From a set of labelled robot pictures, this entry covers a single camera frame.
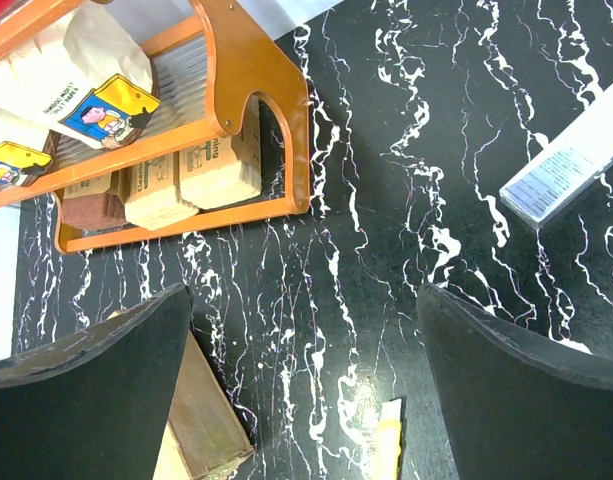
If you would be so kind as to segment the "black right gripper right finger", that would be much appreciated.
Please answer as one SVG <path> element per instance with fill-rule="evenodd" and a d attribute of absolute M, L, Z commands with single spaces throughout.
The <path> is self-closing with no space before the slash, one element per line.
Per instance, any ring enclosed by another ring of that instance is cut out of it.
<path fill-rule="evenodd" d="M 462 479 L 613 479 L 613 360 L 431 283 L 416 312 Z"/>

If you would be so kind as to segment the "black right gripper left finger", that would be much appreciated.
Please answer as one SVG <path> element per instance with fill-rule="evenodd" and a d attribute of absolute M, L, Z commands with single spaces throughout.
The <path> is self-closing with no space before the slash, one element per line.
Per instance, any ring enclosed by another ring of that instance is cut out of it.
<path fill-rule="evenodd" d="M 0 479 L 150 479 L 192 318 L 175 284 L 0 361 Z"/>

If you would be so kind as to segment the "brown cardboard express box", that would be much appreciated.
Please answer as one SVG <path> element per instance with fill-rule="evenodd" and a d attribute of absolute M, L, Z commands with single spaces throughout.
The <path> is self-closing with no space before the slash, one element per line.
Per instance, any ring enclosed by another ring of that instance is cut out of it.
<path fill-rule="evenodd" d="M 186 311 L 168 303 L 117 310 L 91 328 L 77 447 L 68 479 L 222 479 L 252 445 L 217 382 Z"/>

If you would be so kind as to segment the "yellow utility knife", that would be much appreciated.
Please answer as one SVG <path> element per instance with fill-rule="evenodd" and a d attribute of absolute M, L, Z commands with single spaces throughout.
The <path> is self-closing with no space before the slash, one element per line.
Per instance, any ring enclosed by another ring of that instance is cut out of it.
<path fill-rule="evenodd" d="M 397 480 L 402 453 L 404 398 L 381 404 L 379 421 L 374 435 L 374 455 L 371 478 Z"/>

